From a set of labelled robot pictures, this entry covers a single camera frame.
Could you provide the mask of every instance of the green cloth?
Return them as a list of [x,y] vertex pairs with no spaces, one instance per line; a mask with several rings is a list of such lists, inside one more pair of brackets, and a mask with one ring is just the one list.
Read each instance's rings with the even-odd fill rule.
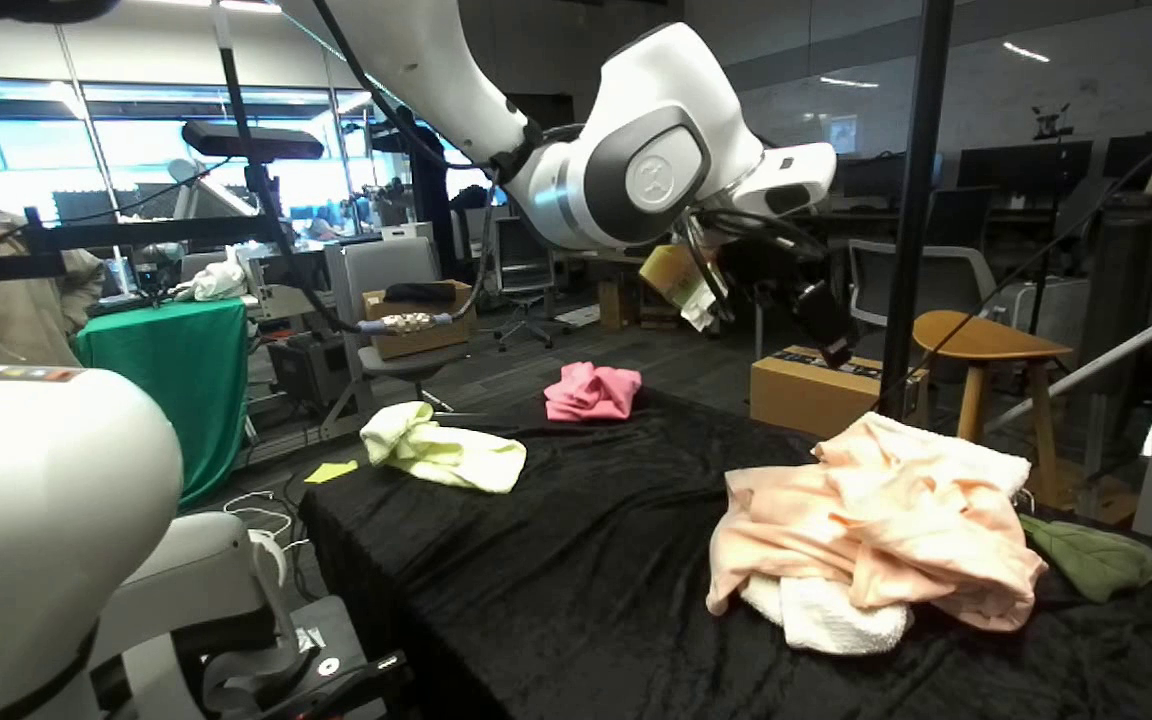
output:
[[1124,587],[1152,585],[1152,549],[1131,535],[1037,515],[1020,515],[1020,526],[1070,587],[1096,603]]
[[244,443],[249,311],[238,300],[94,316],[77,355],[140,385],[172,420],[182,456],[179,509],[220,488]]

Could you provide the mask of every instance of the cloth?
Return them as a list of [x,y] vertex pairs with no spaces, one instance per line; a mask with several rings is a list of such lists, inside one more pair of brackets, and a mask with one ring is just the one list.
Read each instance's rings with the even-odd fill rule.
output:
[[368,468],[304,491],[325,585],[368,657],[405,651],[427,720],[1146,720],[1152,585],[1086,603],[1064,573],[1022,633],[918,609],[889,657],[784,650],[745,602],[698,603],[727,468],[813,465],[801,438],[638,394],[626,426],[545,426],[536,390],[494,406],[527,443],[509,498]]
[[727,474],[708,612],[738,593],[787,646],[831,657],[897,650],[922,602],[971,630],[1022,630],[1043,573],[1012,513],[1027,460],[874,412],[814,456]]
[[220,300],[220,296],[244,296],[244,266],[228,250],[222,262],[199,268],[191,281],[174,284],[172,296],[182,300]]
[[635,368],[565,363],[561,379],[545,390],[548,420],[626,420],[642,390]]
[[454,483],[502,498],[518,481],[527,465],[527,449],[518,440],[438,430],[432,420],[432,406],[408,401],[389,406],[364,426],[368,465],[398,468],[415,481]]
[[[24,256],[24,245],[5,240],[0,256]],[[0,363],[78,363],[72,331],[100,293],[94,268],[91,254],[65,254],[59,281],[0,281]]]
[[238,460],[249,420],[249,311],[238,300],[94,316],[77,354],[145,390],[174,430],[179,505],[213,498]]
[[1152,585],[1152,549],[1131,535],[1037,515],[1020,515],[1020,526],[1027,541],[1070,579],[1070,587],[1096,603]]

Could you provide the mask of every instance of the yellow cloth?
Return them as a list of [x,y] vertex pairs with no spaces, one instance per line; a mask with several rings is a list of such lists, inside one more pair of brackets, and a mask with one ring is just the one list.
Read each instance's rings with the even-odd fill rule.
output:
[[304,483],[330,483],[330,481],[339,481],[339,476],[347,476],[347,474],[356,474],[359,465],[356,460],[347,460],[347,465],[321,465]]
[[454,483],[476,491],[511,491],[527,465],[518,440],[438,430],[422,401],[389,406],[364,426],[368,465],[398,468],[415,481]]

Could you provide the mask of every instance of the towel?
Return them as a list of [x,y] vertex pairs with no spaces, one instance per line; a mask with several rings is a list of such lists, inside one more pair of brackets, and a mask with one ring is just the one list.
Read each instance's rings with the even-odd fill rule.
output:
[[561,379],[545,390],[545,417],[571,420],[626,420],[642,377],[635,368],[565,363]]
[[708,549],[710,616],[738,598],[791,650],[826,657],[897,650],[912,603],[983,633],[1027,623],[1043,573],[1012,513],[1027,460],[874,412],[814,456],[727,474],[727,513]]
[[1152,585],[1152,549],[1084,526],[1020,515],[1027,541],[1096,603]]
[[438,430],[432,420],[432,406],[408,401],[389,406],[364,426],[368,465],[398,468],[415,481],[476,488],[502,498],[518,481],[527,465],[527,449],[518,440]]

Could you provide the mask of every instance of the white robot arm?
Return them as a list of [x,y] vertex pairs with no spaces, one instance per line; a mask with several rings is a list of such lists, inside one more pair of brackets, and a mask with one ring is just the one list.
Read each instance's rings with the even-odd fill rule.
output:
[[283,0],[283,12],[364,86],[398,97],[467,159],[494,168],[522,218],[561,250],[659,245],[686,207],[784,218],[814,204],[831,144],[764,149],[686,25],[668,25],[598,67],[576,142],[536,142],[464,43],[454,0]]

